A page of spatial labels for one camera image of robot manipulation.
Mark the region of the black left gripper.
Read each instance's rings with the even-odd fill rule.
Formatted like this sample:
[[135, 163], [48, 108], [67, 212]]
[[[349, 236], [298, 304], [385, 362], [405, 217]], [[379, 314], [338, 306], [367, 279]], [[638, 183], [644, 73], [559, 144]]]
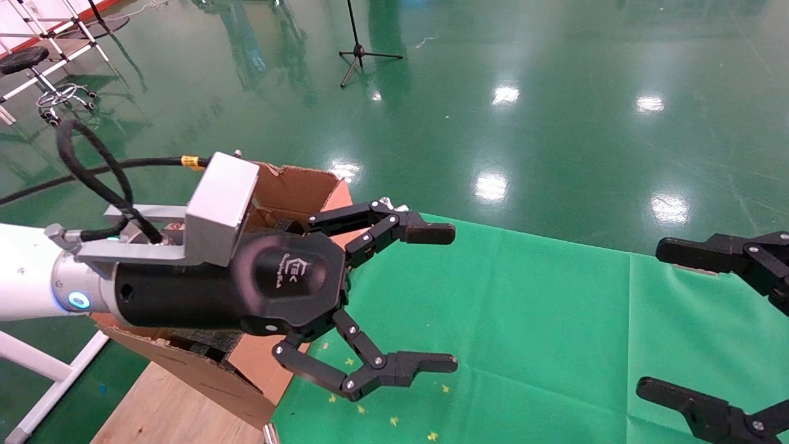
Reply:
[[[345, 250], [330, 239], [360, 230]], [[341, 310], [348, 301], [346, 264], [360, 267], [396, 241], [450, 245], [456, 226], [429, 223], [420, 213], [373, 200], [315, 213], [308, 217], [308, 231], [324, 235], [244, 235], [225, 267], [122, 263], [115, 275], [118, 311], [137, 327], [287, 334], [274, 346], [274, 359], [348, 401], [360, 401], [381, 386], [409, 387], [422, 372], [457, 370], [451, 354], [384, 354]], [[305, 337], [320, 337], [332, 328], [362, 362], [351, 374], [299, 351]]]

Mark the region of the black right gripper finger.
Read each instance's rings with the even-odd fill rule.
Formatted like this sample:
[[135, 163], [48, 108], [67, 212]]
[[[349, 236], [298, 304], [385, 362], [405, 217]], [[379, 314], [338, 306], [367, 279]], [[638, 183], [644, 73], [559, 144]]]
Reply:
[[788, 315], [788, 234], [757, 238], [722, 234], [704, 242], [664, 238], [655, 256], [663, 263], [714, 273], [733, 273], [784, 315]]
[[678, 411], [695, 438], [708, 443], [780, 443], [788, 429], [788, 401], [748, 414], [718, 397], [656, 377], [642, 377], [636, 394], [653, 404]]

